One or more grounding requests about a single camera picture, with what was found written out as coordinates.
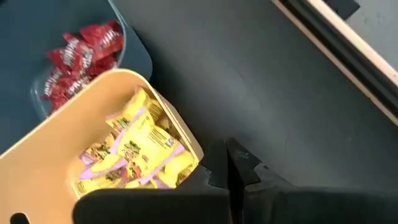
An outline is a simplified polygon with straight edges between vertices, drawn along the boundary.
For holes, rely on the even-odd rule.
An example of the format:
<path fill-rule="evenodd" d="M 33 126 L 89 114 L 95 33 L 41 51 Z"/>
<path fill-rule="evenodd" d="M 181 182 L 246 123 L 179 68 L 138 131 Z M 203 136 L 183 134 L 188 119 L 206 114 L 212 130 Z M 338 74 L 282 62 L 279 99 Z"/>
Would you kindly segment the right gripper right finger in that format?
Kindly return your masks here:
<path fill-rule="evenodd" d="M 226 140 L 240 224 L 398 224 L 398 194 L 293 185 L 237 140 Z"/>

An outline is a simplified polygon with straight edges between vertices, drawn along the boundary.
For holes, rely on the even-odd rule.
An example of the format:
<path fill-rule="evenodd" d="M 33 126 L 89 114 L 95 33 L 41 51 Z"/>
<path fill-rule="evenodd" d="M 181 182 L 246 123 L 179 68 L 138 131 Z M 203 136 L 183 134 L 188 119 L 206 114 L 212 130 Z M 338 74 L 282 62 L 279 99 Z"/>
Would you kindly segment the blue-grey plastic bin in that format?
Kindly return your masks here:
<path fill-rule="evenodd" d="M 41 99 L 52 70 L 47 52 L 64 44 L 64 33 L 108 20 L 125 36 L 118 66 L 149 79 L 150 55 L 116 0 L 0 0 L 0 154 L 49 115 L 52 104 Z"/>

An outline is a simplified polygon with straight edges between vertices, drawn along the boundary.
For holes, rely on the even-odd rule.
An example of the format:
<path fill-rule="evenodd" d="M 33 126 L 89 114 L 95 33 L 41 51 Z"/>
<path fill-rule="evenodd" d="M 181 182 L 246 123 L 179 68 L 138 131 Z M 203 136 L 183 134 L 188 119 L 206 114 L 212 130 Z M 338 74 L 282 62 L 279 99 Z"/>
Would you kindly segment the black aluminium table frame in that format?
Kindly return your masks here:
<path fill-rule="evenodd" d="M 398 126 L 398 71 L 324 0 L 271 0 L 338 69 Z"/>

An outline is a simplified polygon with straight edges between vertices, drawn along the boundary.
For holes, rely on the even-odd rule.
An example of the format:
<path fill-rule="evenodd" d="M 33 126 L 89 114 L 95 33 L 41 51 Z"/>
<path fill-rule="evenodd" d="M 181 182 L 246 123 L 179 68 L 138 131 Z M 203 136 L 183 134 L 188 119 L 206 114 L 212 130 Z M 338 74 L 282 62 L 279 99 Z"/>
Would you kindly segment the red candy packet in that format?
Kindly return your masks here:
<path fill-rule="evenodd" d="M 66 90 L 63 92 L 64 97 L 67 99 L 72 98 L 90 83 L 88 76 L 79 77 L 67 85 Z"/>
<path fill-rule="evenodd" d="M 85 26 L 80 34 L 93 49 L 94 61 L 118 52 L 124 45 L 123 30 L 117 21 Z"/>
<path fill-rule="evenodd" d="M 89 77 L 97 77 L 101 73 L 116 67 L 117 67 L 117 61 L 115 60 L 113 55 L 109 55 L 92 64 L 89 67 L 89 69 L 86 71 L 86 74 Z"/>
<path fill-rule="evenodd" d="M 55 67 L 48 75 L 40 99 L 51 102 L 49 114 L 57 111 L 68 101 L 64 93 L 70 77 L 70 71 L 60 67 Z"/>
<path fill-rule="evenodd" d="M 93 49 L 77 35 L 66 33 L 63 37 L 66 46 L 51 50 L 47 54 L 48 58 L 57 67 L 83 75 L 93 61 Z"/>

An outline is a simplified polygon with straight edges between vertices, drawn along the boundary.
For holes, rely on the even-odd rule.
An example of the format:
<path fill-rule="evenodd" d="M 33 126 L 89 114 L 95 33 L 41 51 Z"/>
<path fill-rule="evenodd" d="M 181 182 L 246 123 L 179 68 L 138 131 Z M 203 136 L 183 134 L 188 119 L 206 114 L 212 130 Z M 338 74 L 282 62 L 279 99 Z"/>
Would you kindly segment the pale yellow-orange plastic bin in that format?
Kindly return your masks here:
<path fill-rule="evenodd" d="M 73 183 L 84 169 L 78 156 L 111 131 L 105 118 L 121 110 L 136 86 L 159 101 L 195 160 L 203 158 L 178 111 L 143 76 L 109 70 L 0 155 L 0 224 L 10 224 L 15 213 L 26 215 L 30 224 L 73 223 L 78 201 Z"/>

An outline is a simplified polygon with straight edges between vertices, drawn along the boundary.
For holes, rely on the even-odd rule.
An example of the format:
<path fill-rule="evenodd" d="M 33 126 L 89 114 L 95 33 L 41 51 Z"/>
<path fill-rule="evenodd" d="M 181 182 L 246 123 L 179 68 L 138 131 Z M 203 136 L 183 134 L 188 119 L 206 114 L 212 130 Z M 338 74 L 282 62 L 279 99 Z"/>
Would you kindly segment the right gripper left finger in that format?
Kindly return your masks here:
<path fill-rule="evenodd" d="M 176 189 L 95 190 L 76 203 L 74 224 L 231 224 L 226 143 L 206 149 Z"/>

